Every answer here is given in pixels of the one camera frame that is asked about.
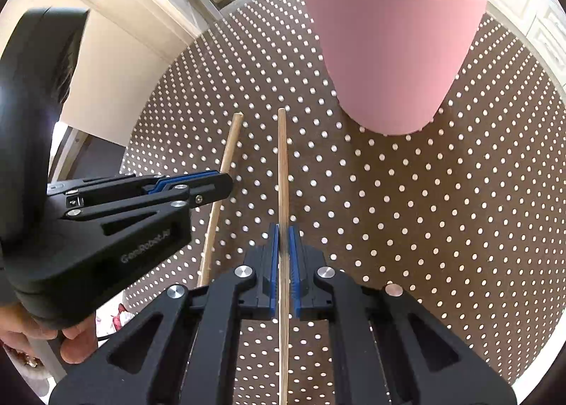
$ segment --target wooden chopstick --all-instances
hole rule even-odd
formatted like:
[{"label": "wooden chopstick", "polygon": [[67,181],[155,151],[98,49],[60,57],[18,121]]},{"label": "wooden chopstick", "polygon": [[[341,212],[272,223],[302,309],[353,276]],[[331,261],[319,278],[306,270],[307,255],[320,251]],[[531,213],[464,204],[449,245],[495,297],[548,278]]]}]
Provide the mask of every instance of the wooden chopstick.
[{"label": "wooden chopstick", "polygon": [[287,405],[289,389],[289,159],[287,113],[277,111],[279,199],[279,405]]},{"label": "wooden chopstick", "polygon": [[[228,173],[230,171],[230,164],[234,157],[243,118],[244,115],[242,113],[235,113],[232,117],[230,131],[228,132],[226,146],[224,147],[224,155],[222,156],[222,163],[220,163],[221,173]],[[203,259],[200,262],[200,274],[197,286],[208,285],[210,283],[210,263],[212,262],[212,248],[214,247],[216,226],[218,225],[218,219],[220,217],[220,207],[222,207],[222,201],[218,200],[212,204],[212,210],[210,210],[210,219],[208,220],[207,235],[204,238]]]}]

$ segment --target finger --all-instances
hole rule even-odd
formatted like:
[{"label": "finger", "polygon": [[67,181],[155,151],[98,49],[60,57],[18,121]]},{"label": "finger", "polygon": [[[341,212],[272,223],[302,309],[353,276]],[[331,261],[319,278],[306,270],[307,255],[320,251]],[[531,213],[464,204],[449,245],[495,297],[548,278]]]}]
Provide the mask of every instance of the finger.
[{"label": "finger", "polygon": [[90,315],[89,317],[87,317],[86,319],[84,319],[82,322],[75,325],[74,327],[64,329],[63,334],[69,339],[75,339],[77,336],[79,336],[84,331],[86,331],[86,330],[88,330],[92,327],[95,327],[95,326],[96,326],[96,322],[94,320],[94,314],[93,314],[93,315]]},{"label": "finger", "polygon": [[42,328],[21,303],[0,306],[0,330],[23,333],[37,339],[57,337],[57,330]]},{"label": "finger", "polygon": [[80,364],[98,347],[94,316],[85,320],[85,322],[87,321],[87,326],[80,334],[75,336],[74,339],[64,340],[61,345],[61,358],[68,364]]},{"label": "finger", "polygon": [[27,336],[22,333],[16,333],[13,331],[1,331],[0,339],[5,345],[11,347],[12,349],[21,350],[26,354],[37,357],[33,348],[29,345]]}]

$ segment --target silver screw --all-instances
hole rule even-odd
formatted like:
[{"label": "silver screw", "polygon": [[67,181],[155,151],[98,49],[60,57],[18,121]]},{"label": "silver screw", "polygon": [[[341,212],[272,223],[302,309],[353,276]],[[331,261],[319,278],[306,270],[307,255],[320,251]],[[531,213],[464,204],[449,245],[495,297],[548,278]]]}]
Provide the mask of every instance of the silver screw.
[{"label": "silver screw", "polygon": [[386,293],[389,296],[401,296],[403,294],[403,287],[399,284],[389,284],[386,286]]},{"label": "silver screw", "polygon": [[252,272],[254,272],[254,270],[246,265],[238,266],[236,269],[234,269],[234,274],[242,279],[250,277]]},{"label": "silver screw", "polygon": [[318,268],[316,274],[323,279],[332,279],[336,275],[336,271],[330,266],[322,266]]},{"label": "silver screw", "polygon": [[167,296],[176,300],[185,294],[185,287],[182,285],[171,285],[167,289]]}]

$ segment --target brown polka dot surface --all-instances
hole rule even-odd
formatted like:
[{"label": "brown polka dot surface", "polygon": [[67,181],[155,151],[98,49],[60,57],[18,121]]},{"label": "brown polka dot surface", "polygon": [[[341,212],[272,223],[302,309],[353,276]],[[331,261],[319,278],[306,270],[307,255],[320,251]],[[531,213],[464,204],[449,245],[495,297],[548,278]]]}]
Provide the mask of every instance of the brown polka dot surface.
[{"label": "brown polka dot surface", "polygon": [[[284,106],[291,220],[304,243],[360,284],[409,289],[513,382],[564,306],[558,93],[533,54],[485,15],[432,122],[383,136],[340,109],[314,29],[302,0],[255,0],[203,33],[152,93],[122,171],[218,169],[231,116],[244,113],[214,247],[218,275],[277,221]],[[131,310],[175,282],[196,285],[209,211],[193,211],[189,246],[126,290]],[[290,325],[290,403],[333,404],[327,324]],[[244,322],[239,354],[234,401],[277,403],[277,320]]]}]

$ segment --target pink bucket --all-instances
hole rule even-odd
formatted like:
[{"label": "pink bucket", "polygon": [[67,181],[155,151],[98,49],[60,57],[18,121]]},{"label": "pink bucket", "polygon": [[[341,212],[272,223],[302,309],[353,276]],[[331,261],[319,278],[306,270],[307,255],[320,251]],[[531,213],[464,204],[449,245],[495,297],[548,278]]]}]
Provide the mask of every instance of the pink bucket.
[{"label": "pink bucket", "polygon": [[342,109],[384,135],[435,115],[487,0],[305,0]]}]

